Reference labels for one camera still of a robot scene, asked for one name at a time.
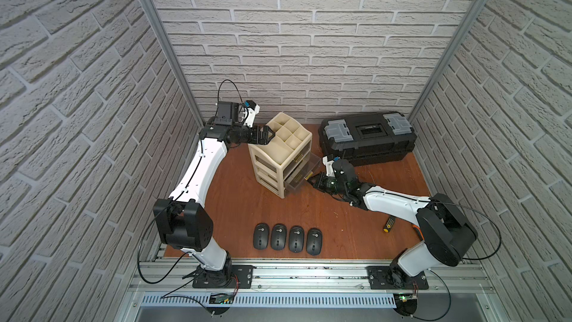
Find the beige drawer organizer cabinet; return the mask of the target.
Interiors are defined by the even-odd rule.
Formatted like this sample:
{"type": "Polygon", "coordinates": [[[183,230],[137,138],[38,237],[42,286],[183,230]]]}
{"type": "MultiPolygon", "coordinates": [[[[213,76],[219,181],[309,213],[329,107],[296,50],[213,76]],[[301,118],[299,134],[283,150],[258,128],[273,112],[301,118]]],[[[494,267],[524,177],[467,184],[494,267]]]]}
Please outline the beige drawer organizer cabinet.
{"type": "Polygon", "coordinates": [[[286,113],[278,113],[267,126],[275,132],[268,145],[250,145],[255,178],[272,193],[284,198],[298,168],[308,162],[312,132],[286,113]]]}

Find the transparent grey drawer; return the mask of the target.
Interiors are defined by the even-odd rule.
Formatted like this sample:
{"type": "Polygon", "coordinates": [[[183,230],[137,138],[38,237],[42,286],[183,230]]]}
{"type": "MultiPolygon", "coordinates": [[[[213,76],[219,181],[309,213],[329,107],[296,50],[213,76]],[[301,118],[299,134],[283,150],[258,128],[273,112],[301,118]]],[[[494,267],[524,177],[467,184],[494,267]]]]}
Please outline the transparent grey drawer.
{"type": "Polygon", "coordinates": [[[320,164],[321,159],[311,152],[301,159],[285,181],[286,195],[298,193],[304,183],[319,172],[320,164]]]}

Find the black computer mouse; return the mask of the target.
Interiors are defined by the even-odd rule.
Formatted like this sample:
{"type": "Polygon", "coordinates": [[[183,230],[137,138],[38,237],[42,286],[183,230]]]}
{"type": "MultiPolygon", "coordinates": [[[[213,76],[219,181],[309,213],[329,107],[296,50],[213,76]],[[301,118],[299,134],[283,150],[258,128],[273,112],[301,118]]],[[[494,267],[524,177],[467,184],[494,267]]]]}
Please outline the black computer mouse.
{"type": "Polygon", "coordinates": [[[323,233],[318,228],[311,228],[306,238],[306,251],[311,256],[320,255],[323,248],[323,233]]]}
{"type": "Polygon", "coordinates": [[[289,232],[288,248],[292,253],[301,253],[305,245],[305,231],[301,226],[293,226],[289,232]]]}
{"type": "Polygon", "coordinates": [[[253,247],[256,250],[264,250],[268,247],[270,228],[266,223],[259,223],[255,226],[253,233],[253,247]]]}
{"type": "Polygon", "coordinates": [[[271,247],[274,250],[283,250],[287,242],[287,228],[284,224],[276,224],[271,231],[271,247]]]}

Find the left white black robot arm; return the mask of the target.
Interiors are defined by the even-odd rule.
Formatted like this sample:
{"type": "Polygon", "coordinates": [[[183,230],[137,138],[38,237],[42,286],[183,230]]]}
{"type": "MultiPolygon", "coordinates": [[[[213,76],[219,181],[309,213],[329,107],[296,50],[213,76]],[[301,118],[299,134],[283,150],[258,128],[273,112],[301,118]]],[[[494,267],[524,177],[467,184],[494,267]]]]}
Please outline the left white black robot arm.
{"type": "Polygon", "coordinates": [[[275,137],[265,125],[255,125],[260,106],[220,101],[215,116],[200,130],[198,147],[185,175],[166,199],[153,207],[153,222],[163,244],[181,250],[199,262],[191,274],[205,287],[226,288],[237,283],[229,253],[213,237],[214,223],[205,210],[214,175],[231,147],[243,143],[267,145],[275,137]]]}

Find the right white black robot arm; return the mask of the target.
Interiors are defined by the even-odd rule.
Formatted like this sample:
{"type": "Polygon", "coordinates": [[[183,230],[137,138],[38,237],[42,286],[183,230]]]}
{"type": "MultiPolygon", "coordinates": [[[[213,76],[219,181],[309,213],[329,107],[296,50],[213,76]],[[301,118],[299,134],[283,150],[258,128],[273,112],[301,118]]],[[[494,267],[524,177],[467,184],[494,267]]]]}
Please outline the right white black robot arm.
{"type": "Polygon", "coordinates": [[[352,207],[410,222],[419,231],[421,242],[401,252],[387,270],[387,282],[397,289],[412,289],[416,278],[437,265],[458,266],[478,239],[476,228],[447,195],[407,195],[362,182],[348,160],[330,160],[325,167],[308,179],[315,189],[352,207]]]}

